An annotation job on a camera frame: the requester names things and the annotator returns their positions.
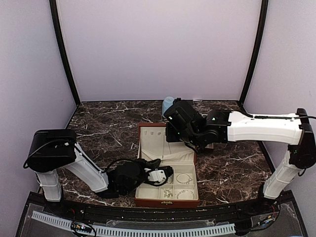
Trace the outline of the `red jewelry display tray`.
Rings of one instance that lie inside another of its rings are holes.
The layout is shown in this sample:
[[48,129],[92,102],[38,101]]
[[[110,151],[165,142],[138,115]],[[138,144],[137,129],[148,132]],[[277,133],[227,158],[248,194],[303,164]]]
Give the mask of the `red jewelry display tray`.
[[201,143],[199,145],[197,145],[197,148],[199,150],[213,150],[214,149],[214,143]]

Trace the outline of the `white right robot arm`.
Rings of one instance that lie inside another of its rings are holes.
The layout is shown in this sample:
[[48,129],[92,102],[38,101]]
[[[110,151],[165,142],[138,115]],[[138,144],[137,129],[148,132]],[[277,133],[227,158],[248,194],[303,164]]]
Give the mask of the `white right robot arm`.
[[284,157],[264,182],[261,196],[253,201],[252,210],[263,214],[294,178],[316,163],[316,140],[304,109],[283,115],[249,114],[245,111],[211,110],[206,116],[188,101],[177,98],[164,106],[166,140],[182,142],[195,153],[208,145],[239,141],[279,143]]

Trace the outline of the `gold crystal pendant earring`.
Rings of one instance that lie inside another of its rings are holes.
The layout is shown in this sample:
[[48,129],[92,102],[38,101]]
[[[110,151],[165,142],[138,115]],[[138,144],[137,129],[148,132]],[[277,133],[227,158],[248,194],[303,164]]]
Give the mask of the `gold crystal pendant earring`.
[[163,189],[163,197],[165,199],[173,199],[173,191],[172,190],[168,190],[168,189]]

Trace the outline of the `red jewelry box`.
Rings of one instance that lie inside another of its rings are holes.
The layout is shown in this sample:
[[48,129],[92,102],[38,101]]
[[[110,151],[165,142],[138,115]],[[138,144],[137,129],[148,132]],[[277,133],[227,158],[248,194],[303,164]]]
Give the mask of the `red jewelry box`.
[[195,152],[182,142],[168,142],[163,123],[141,123],[138,134],[138,158],[159,164],[146,170],[148,181],[136,189],[136,206],[196,208],[199,196]]

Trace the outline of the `light blue faceted mug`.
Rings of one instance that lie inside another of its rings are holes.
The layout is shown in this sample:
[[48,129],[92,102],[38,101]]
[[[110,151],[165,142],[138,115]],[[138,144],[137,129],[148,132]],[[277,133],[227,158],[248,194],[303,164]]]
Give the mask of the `light blue faceted mug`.
[[162,102],[162,117],[165,119],[164,113],[173,105],[175,98],[168,96]]

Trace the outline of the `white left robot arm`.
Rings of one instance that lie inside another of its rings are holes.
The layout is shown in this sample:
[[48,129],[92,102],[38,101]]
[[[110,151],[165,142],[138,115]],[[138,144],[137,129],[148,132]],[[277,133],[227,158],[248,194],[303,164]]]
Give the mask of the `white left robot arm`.
[[58,168],[69,170],[105,199],[126,196],[141,184],[160,187],[174,173],[171,166],[161,166],[159,158],[152,161],[119,158],[101,169],[83,151],[71,129],[36,131],[23,167],[35,172],[45,199],[59,215],[66,215],[70,205],[62,199]]

